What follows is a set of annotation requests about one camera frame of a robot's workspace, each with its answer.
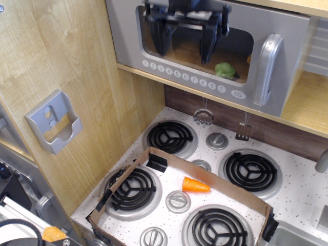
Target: sink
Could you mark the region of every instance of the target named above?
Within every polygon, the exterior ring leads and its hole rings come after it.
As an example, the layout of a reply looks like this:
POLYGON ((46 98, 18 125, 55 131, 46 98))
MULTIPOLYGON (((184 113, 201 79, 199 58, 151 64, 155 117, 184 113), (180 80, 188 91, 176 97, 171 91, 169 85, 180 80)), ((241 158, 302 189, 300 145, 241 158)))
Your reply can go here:
POLYGON ((260 242, 260 246, 328 246, 328 242, 306 233, 284 221, 279 223, 270 242, 260 242))

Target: cardboard border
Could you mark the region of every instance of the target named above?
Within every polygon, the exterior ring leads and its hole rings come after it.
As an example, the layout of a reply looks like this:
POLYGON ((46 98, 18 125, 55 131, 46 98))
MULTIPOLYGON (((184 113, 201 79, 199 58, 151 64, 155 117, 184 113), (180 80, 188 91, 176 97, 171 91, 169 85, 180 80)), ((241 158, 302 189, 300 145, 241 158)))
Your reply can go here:
MULTIPOLYGON (((262 226, 261 233, 259 235, 259 238, 255 244, 255 246, 259 245, 259 242, 262 239, 264 228, 269 220, 270 214, 273 211, 273 208, 258 198, 257 196, 253 195, 252 193, 244 190, 243 188, 240 188, 218 176, 216 176, 213 173, 210 173, 206 171, 205 169, 198 167, 196 165, 193 165, 192 163, 180 159, 172 154, 168 154, 162 150, 156 149, 154 147, 147 148, 131 166, 126 166, 125 172, 122 174, 122 176, 117 180, 117 182, 110 187, 111 195, 108 196, 111 197, 112 194, 119 188, 119 186, 123 183, 123 181, 130 175, 130 173, 139 165, 142 165, 149 159, 149 154, 155 154, 157 156, 160 156, 168 161, 168 165, 175 167, 177 169, 183 170, 186 173, 188 173, 192 178, 197 179, 203 183, 206 183, 211 187, 211 189, 216 189, 222 194, 230 197, 231 199, 238 201, 245 206, 249 207, 250 209, 255 210, 256 212, 262 214, 265 216, 264 225, 262 226)), ((105 212, 105 207, 102 205, 101 209, 95 209, 92 211, 92 213, 88 216, 88 221, 92 226, 92 229, 94 230, 95 234, 100 235, 101 237, 110 239, 111 242, 117 246, 127 246, 112 235, 104 232, 101 230, 100 227, 98 227, 99 220, 103 213, 105 212)))

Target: black cable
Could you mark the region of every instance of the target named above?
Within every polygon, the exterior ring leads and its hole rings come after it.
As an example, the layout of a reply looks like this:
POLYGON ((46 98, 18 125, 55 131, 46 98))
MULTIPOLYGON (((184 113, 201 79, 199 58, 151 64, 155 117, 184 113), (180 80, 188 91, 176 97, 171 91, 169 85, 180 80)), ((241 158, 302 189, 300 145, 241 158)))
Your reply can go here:
POLYGON ((23 219, 6 219, 3 221, 0 221, 0 227, 6 226, 8 224, 22 224, 24 226, 31 228, 37 236, 37 245, 38 246, 44 245, 40 231, 32 223, 30 223, 26 220, 23 220, 23 219))

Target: toy carrot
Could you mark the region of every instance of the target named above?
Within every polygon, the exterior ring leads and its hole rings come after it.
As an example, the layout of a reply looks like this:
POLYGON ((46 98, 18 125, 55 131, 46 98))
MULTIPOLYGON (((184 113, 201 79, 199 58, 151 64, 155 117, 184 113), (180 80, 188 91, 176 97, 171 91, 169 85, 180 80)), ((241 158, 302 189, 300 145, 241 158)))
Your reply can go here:
POLYGON ((182 191, 191 191, 191 192, 209 192, 210 187, 207 184, 204 184, 198 180, 184 177, 182 183, 182 191))

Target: stovetop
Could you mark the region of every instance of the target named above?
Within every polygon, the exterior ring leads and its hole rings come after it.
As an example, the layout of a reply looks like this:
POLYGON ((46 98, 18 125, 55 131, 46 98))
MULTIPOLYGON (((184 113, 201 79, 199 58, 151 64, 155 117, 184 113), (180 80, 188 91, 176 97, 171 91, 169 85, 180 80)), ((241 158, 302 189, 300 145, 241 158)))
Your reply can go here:
MULTIPOLYGON (((203 126, 197 125, 193 121, 192 116, 167 107, 161 111, 150 126, 155 126, 159 122, 169 120, 187 124, 197 134, 197 149, 195 153, 187 158, 187 160, 190 162, 195 160, 207 162, 210 165, 211 172, 218 176, 220 176, 219 166, 222 159, 236 150, 255 150, 264 153, 264 155, 273 159, 282 174, 281 185, 279 186, 278 191, 274 192, 270 198, 262 199, 265 199, 265 202, 274 208, 274 218, 292 224, 293 226, 328 242, 328 235, 316 230, 321 212, 324 206, 328 204, 328 176, 327 174, 317 173, 314 169, 315 163, 313 161, 253 139, 250 139, 248 142, 236 140, 235 132, 216 125, 210 125, 204 128, 203 126), (222 133, 227 137, 229 142, 228 146, 222 150, 213 150, 212 148, 209 148, 206 144, 206 140, 212 133, 222 133)), ((132 144, 113 169, 109 170, 109 173, 133 163, 133 160, 145 150, 144 134, 147 134, 148 132, 149 128, 147 128, 135 143, 132 144)), ((175 245, 180 246, 182 245, 181 230, 183 222, 186 220, 187 216, 200 206, 211 203, 217 204, 218 201, 220 201, 220 205, 236 210, 249 223, 253 232, 254 241, 257 240, 257 235, 261 230, 261 223, 263 223, 262 216, 254 211, 250 211, 236 201, 222 196, 222 194, 215 194, 215 196, 213 196, 213 193, 216 191, 211 191, 211 195, 204 193, 188 193, 191 199, 191 207, 189 210, 181 214, 169 212, 166 206, 166 197, 174 190, 181 190, 180 183, 176 182, 181 177, 181 173, 175 173, 174 169, 167 170, 165 173, 153 169, 152 171, 158 175, 162 185, 165 185, 166 187, 169 186, 169 188, 163 189, 161 201, 154 212, 149 216, 136 221, 122 222, 114 218, 104 218, 99 222, 103 223, 102 227, 104 230, 107 230, 110 234, 115 233, 117 239, 121 240, 126 245, 140 245, 139 240, 142 232, 149 227, 157 227, 166 231, 169 239, 168 245, 170 245, 170 242, 174 242, 175 245), (171 225, 173 224, 178 227, 178 230, 170 232, 172 231, 171 225)), ((97 205, 98 200, 102 195, 101 187, 103 186, 103 182, 104 180, 95 187, 92 193, 71 216, 76 223, 90 232, 92 232, 91 225, 85 218, 97 205)))

